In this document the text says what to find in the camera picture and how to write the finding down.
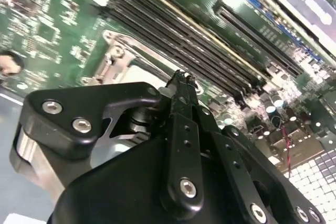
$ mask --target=motherboard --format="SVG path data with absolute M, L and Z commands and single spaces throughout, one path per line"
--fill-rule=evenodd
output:
M 312 108 L 334 105 L 336 57 L 278 0 L 0 0 L 0 50 L 1 86 L 21 97 L 136 81 L 159 89 L 182 69 L 219 127 L 267 138 L 279 159 L 334 130 L 321 126 L 333 106 Z

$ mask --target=silver screw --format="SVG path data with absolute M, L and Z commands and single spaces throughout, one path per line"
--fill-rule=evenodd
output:
M 120 58 L 121 56 L 124 55 L 124 50 L 121 47 L 114 46 L 111 48 L 110 53 L 111 53 L 111 56 Z
M 184 104 L 187 104 L 187 100 L 184 97 L 180 97 L 180 101 L 183 102 Z
M 149 94 L 156 95 L 156 91 L 151 87 L 148 88 L 147 91 L 148 91 Z
M 238 135 L 239 135 L 239 133 L 238 133 L 238 131 L 237 131 L 236 129 L 232 129 L 231 132 L 232 132 L 235 136 L 238 136 Z
M 296 212 L 304 222 L 309 222 L 307 214 L 300 207 L 296 207 Z
M 42 104 L 42 109 L 48 114 L 56 115 L 63 110 L 63 107 L 58 102 L 47 101 Z
M 204 114 L 210 115 L 210 111 L 207 108 L 203 107 L 202 111 L 203 111 Z
M 314 212 L 313 209 L 309 209 L 309 213 L 317 222 L 321 222 L 320 217 L 317 215 L 317 213 Z
M 88 133 L 92 129 L 91 123 L 83 118 L 75 119 L 72 122 L 72 127 L 80 133 Z
M 251 211 L 253 216 L 260 222 L 260 223 L 266 223 L 267 217 L 264 211 L 256 204 L 251 204 Z
M 195 198 L 196 187 L 190 180 L 182 179 L 180 181 L 180 189 L 186 197 Z

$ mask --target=gray table surface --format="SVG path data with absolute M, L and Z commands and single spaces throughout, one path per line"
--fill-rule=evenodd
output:
M 0 97 L 0 223 L 12 213 L 47 221 L 53 210 L 49 193 L 15 173 L 9 162 L 20 111 L 20 105 Z

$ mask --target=red wire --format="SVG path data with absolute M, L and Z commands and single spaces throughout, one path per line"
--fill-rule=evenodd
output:
M 291 166 L 290 166 L 290 155 L 289 155 L 289 146 L 291 143 L 290 137 L 287 135 L 286 128 L 284 126 L 281 127 L 283 138 L 286 141 L 286 149 L 287 149 L 287 165 L 288 165 L 288 178 L 290 178 Z

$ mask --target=white label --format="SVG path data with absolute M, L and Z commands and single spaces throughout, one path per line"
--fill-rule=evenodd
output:
M 46 224 L 46 222 L 18 214 L 10 214 L 7 216 L 4 224 Z

